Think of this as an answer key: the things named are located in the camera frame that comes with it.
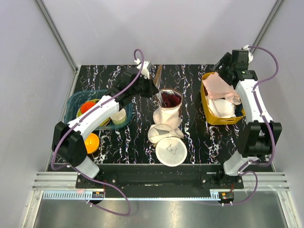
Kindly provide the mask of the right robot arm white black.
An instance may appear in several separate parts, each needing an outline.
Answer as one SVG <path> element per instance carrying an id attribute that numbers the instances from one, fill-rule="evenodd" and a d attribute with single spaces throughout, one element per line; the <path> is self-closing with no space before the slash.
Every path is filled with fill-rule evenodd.
<path id="1" fill-rule="evenodd" d="M 255 71 L 249 70 L 253 60 L 250 52 L 253 46 L 245 46 L 227 52 L 214 66 L 215 72 L 240 96 L 245 111 L 246 126 L 238 138 L 236 152 L 223 164 L 223 172 L 218 174 L 216 184 L 227 188 L 232 184 L 232 176 L 238 176 L 251 164 L 260 167 L 271 165 L 276 154 L 276 143 L 282 132 L 282 125 L 276 123 L 264 105 L 259 85 L 277 75 L 279 65 L 275 63 L 273 76 L 258 80 Z"/>

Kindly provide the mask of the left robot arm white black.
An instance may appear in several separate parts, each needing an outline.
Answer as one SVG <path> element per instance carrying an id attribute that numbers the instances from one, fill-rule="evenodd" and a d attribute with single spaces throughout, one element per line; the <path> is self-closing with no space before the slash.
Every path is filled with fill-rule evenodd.
<path id="1" fill-rule="evenodd" d="M 103 181 L 99 167 L 88 157 L 87 137 L 107 118 L 128 105 L 136 96 L 150 98 L 158 93 L 150 71 L 143 65 L 127 68 L 101 99 L 80 117 L 55 125 L 52 151 L 77 172 L 86 176 L 86 183 L 98 188 Z"/>

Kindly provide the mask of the dark maroon bra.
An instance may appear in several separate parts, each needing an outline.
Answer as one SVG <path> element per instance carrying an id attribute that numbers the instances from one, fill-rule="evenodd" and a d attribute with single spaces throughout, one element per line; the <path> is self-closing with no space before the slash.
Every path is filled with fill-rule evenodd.
<path id="1" fill-rule="evenodd" d="M 181 97 L 175 93 L 163 92 L 162 97 L 162 107 L 171 108 L 176 107 L 181 103 Z"/>

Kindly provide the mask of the cream laundry bag brown trim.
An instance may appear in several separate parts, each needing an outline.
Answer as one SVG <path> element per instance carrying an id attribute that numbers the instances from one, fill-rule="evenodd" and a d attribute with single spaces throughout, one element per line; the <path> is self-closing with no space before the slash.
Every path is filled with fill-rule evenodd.
<path id="1" fill-rule="evenodd" d="M 155 124 L 166 124 L 176 129 L 181 124 L 181 109 L 183 96 L 179 91 L 172 88 L 160 89 L 162 65 L 159 65 L 154 79 L 154 85 L 159 90 L 156 94 L 158 108 L 153 112 Z"/>

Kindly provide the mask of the pale pink bra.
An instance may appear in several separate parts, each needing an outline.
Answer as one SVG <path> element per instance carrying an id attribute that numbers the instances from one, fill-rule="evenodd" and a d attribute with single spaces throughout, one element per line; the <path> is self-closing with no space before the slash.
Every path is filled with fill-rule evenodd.
<path id="1" fill-rule="evenodd" d="M 240 96 L 233 86 L 226 83 L 218 73 L 211 73 L 202 80 L 208 99 L 225 99 L 235 105 L 241 104 Z"/>

